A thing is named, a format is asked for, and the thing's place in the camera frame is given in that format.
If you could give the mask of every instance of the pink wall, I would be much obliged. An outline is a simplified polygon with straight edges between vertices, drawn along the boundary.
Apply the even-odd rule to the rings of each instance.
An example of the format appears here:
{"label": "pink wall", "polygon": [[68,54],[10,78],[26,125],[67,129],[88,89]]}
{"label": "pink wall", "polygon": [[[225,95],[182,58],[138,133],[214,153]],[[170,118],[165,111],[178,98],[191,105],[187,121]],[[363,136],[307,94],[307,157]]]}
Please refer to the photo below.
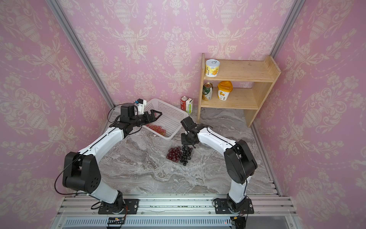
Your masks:
{"label": "pink wall", "polygon": [[[197,102],[201,55],[263,60],[294,0],[59,0],[116,103]],[[241,82],[236,87],[248,87]]]}
{"label": "pink wall", "polygon": [[46,229],[65,154],[109,109],[44,0],[1,1],[0,23],[0,227]]}
{"label": "pink wall", "polygon": [[255,124],[303,228],[366,228],[366,2],[307,0]]}

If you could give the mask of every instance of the canister lid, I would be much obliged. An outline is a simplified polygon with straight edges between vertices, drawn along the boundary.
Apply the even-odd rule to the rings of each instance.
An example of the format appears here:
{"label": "canister lid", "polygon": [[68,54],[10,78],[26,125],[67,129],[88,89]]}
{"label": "canister lid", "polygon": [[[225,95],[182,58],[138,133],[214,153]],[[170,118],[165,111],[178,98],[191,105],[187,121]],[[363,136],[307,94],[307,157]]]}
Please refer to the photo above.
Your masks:
{"label": "canister lid", "polygon": [[205,83],[204,85],[206,88],[212,88],[213,85],[210,82]]}
{"label": "canister lid", "polygon": [[210,60],[206,60],[206,65],[208,65],[210,67],[217,67],[220,65],[220,62],[218,60],[210,59]]}
{"label": "canister lid", "polygon": [[217,86],[221,91],[231,92],[232,91],[232,83],[231,81],[221,81]]}

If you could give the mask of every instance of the red soda can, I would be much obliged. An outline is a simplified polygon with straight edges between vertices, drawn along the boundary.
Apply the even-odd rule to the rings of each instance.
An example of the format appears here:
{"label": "red soda can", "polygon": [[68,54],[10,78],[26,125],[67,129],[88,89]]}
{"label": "red soda can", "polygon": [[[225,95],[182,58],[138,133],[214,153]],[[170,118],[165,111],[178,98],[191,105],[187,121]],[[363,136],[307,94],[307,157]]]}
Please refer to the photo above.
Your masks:
{"label": "red soda can", "polygon": [[180,99],[180,109],[183,110],[183,111],[186,111],[186,101],[187,100],[188,100],[188,97],[187,96],[183,96]]}

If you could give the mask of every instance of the cable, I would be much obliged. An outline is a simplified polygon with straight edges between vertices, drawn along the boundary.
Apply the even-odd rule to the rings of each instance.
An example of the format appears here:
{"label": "cable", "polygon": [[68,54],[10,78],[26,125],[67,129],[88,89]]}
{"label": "cable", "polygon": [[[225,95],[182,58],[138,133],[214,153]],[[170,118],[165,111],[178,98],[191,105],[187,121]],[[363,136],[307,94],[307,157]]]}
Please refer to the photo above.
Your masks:
{"label": "cable", "polygon": [[139,131],[141,130],[141,128],[142,128],[142,126],[140,127],[140,129],[139,129],[138,131],[136,131],[136,132],[133,132],[133,133],[130,133],[130,134],[128,134],[128,135],[131,135],[131,134],[136,134],[137,132],[139,132]]}
{"label": "cable", "polygon": [[[118,229],[120,229],[122,227],[122,225],[124,224],[124,222],[126,221],[126,216],[127,216],[127,212],[128,212],[128,207],[126,205],[126,213],[124,214],[124,217],[123,217],[123,221],[120,223],[121,226],[119,226]],[[108,219],[108,224],[107,224],[107,229],[116,229],[115,227],[110,227],[110,225],[117,225],[119,221],[116,221],[116,222],[113,222],[113,223],[110,223],[109,222],[109,219]]]}
{"label": "cable", "polygon": [[[210,132],[210,131],[208,130],[208,128],[207,128],[207,131],[208,131],[210,134],[212,134],[213,136],[215,136],[216,138],[221,139],[221,140],[223,140],[224,142],[226,142],[226,143],[228,143],[229,145],[231,145],[231,146],[233,147],[233,150],[235,151],[235,153],[236,153],[236,154],[238,154],[238,152],[236,151],[235,147],[234,147],[232,144],[230,144],[229,142],[225,141],[225,140],[224,140],[224,139],[222,139],[222,138],[217,137],[215,134],[213,134],[212,132]],[[244,166],[243,166],[242,160],[240,160],[240,159],[239,159],[239,161],[240,161],[240,164],[241,164],[241,166],[242,166],[242,169],[243,169],[243,172],[244,172],[244,177],[245,177],[245,183],[246,183],[246,185],[245,185],[245,189],[244,189],[244,195],[245,195],[245,192],[247,191],[247,187],[248,187],[248,179],[247,179],[247,174],[245,173],[245,170],[244,170]],[[248,214],[249,214],[250,198],[249,198],[247,195],[245,195],[244,199],[246,199],[246,198],[248,198],[248,199],[249,199],[249,201],[248,201],[248,208],[247,208],[247,217],[246,217],[246,219],[245,219],[245,221],[247,222],[247,221],[248,221]]]}
{"label": "cable", "polygon": [[67,168],[67,167],[69,167],[72,163],[74,163],[75,161],[77,161],[80,157],[81,157],[81,155],[83,155],[83,154],[85,154],[87,151],[85,151],[84,153],[82,153],[82,154],[79,154],[79,156],[76,158],[76,159],[74,159],[70,164],[68,164],[61,172],[60,172],[60,174],[57,176],[57,178],[56,178],[56,180],[55,180],[55,183],[53,184],[53,187],[55,188],[55,191],[58,193],[58,194],[60,194],[60,195],[74,195],[74,194],[78,194],[77,192],[75,192],[75,193],[61,193],[61,192],[59,192],[58,190],[57,190],[57,188],[56,188],[56,182],[57,182],[57,179],[61,176],[61,174],[65,171],[65,169]]}
{"label": "cable", "polygon": [[112,107],[112,109],[110,109],[110,110],[109,110],[109,112],[108,112],[108,114],[107,114],[107,120],[108,120],[108,122],[111,122],[111,121],[109,121],[109,118],[110,118],[110,117],[109,117],[109,113],[110,113],[112,110],[114,110],[114,109],[115,109],[117,106],[119,106],[119,105],[122,105],[122,104],[115,105],[115,106],[113,106],[113,107]]}
{"label": "cable", "polygon": [[101,205],[99,205],[98,207],[93,208],[95,205],[100,204],[100,203],[101,203],[100,201],[96,202],[95,204],[93,204],[93,205],[90,207],[90,209],[95,210],[95,209],[100,208],[100,206],[101,206]]}
{"label": "cable", "polygon": [[[104,135],[102,138],[100,138],[97,142],[95,142],[89,149],[91,149],[95,144],[97,144],[100,140],[102,140],[105,136],[107,136],[107,135]],[[61,172],[60,172],[60,174],[57,176],[57,178],[56,178],[56,180],[55,180],[55,183],[53,184],[53,187],[55,188],[55,191],[58,193],[58,194],[60,194],[60,195],[77,195],[77,194],[79,194],[79,192],[75,192],[75,193],[61,193],[61,192],[59,192],[58,190],[57,190],[57,188],[56,188],[56,182],[57,182],[57,180],[58,180],[58,178],[61,176],[61,174],[65,171],[65,169],[67,169],[67,167],[69,167],[71,164],[73,164],[75,161],[77,161],[80,157],[81,157],[81,155],[84,155],[86,152],[88,152],[88,150],[87,151],[85,151],[84,153],[82,153],[82,154],[79,154],[79,156],[77,157],[77,158],[75,158],[70,164],[68,164]]]}

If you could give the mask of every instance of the marble floor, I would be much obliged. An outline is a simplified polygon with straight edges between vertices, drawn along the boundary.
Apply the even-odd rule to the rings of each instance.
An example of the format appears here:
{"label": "marble floor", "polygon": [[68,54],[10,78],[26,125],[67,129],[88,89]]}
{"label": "marble floor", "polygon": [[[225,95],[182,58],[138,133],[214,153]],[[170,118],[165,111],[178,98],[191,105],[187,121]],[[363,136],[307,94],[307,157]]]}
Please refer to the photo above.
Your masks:
{"label": "marble floor", "polygon": [[[112,118],[118,115],[118,109]],[[194,121],[197,112],[191,114]],[[258,168],[249,182],[248,194],[273,193],[267,171],[250,128],[245,124],[243,111],[235,109],[203,108],[201,123],[229,139],[245,140]],[[212,148],[198,144],[187,166],[166,159],[169,148],[181,146],[180,133],[166,141],[142,128],[115,145],[100,161],[102,178],[111,187],[123,193],[228,193],[231,178],[225,160]]]}

